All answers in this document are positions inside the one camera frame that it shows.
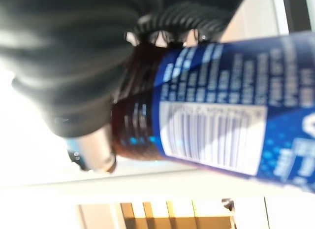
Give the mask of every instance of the plastic bottle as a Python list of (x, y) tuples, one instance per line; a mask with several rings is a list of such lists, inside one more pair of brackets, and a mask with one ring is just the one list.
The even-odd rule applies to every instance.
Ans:
[(112, 108), (114, 148), (315, 190), (315, 34), (142, 44)]

